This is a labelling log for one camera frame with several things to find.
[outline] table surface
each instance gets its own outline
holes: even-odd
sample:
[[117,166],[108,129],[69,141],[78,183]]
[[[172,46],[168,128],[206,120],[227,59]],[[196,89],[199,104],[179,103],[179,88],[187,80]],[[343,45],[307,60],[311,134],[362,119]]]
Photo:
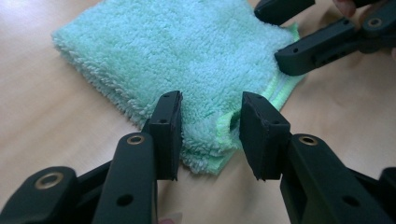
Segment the table surface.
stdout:
[[[69,166],[82,175],[111,160],[136,131],[107,98],[60,57],[50,34],[98,1],[0,1],[0,208],[29,175]],[[293,21],[302,35],[340,17],[318,1]],[[396,63],[389,50],[353,53],[312,71],[281,113],[293,133],[325,140],[348,167],[378,178],[396,164]],[[183,223],[289,223],[279,181],[257,181],[242,152],[219,176],[179,167],[159,181],[159,215]]]

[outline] fluffy fabric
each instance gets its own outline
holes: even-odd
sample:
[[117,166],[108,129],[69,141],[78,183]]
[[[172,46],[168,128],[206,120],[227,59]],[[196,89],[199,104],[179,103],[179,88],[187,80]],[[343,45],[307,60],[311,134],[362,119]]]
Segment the fluffy fabric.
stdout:
[[280,108],[300,77],[274,53],[297,37],[257,20],[246,0],[106,0],[54,32],[62,56],[137,125],[159,97],[182,91],[181,159],[217,174],[241,148],[243,91]]

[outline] round hole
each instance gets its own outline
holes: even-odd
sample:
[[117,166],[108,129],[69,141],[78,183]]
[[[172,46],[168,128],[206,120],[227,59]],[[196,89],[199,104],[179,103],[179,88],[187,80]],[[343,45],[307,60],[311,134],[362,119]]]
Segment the round hole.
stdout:
[[382,20],[379,18],[372,18],[367,23],[370,27],[379,27],[382,25]]
[[309,145],[309,146],[316,146],[318,144],[317,139],[309,136],[301,136],[299,138],[300,142]]
[[117,205],[121,207],[125,207],[133,201],[134,201],[134,196],[132,196],[131,194],[124,194],[117,199]]
[[38,178],[38,180],[35,182],[35,187],[37,189],[50,189],[61,183],[63,178],[64,175],[62,173],[51,172]]
[[344,196],[343,201],[352,207],[359,207],[361,205],[359,201],[352,196]]
[[126,140],[126,142],[130,145],[139,145],[144,141],[145,141],[145,137],[143,137],[142,135],[131,136]]

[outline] towel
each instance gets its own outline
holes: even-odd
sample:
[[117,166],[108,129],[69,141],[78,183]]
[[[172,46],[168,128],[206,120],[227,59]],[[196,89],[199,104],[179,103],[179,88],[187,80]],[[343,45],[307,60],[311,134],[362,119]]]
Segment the towel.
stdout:
[[280,109],[301,79],[282,74],[274,57],[296,38],[296,26],[260,22],[246,0],[106,0],[52,34],[61,55],[140,127],[162,94],[182,91],[180,158],[214,175],[242,148],[242,92]]

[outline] wooden table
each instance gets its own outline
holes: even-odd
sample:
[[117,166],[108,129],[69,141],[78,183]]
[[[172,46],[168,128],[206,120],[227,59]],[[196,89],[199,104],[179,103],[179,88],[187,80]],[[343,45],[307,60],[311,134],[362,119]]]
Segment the wooden table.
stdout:
[[[49,166],[78,175],[109,161],[136,127],[54,49],[50,33],[98,0],[0,1],[0,207]],[[330,1],[293,19],[303,35],[339,17]],[[281,110],[293,133],[325,140],[346,166],[378,178],[396,165],[396,63],[388,50],[354,53],[311,72]],[[219,176],[180,166],[159,182],[160,216],[183,223],[288,223],[279,181],[256,181],[236,153]]]

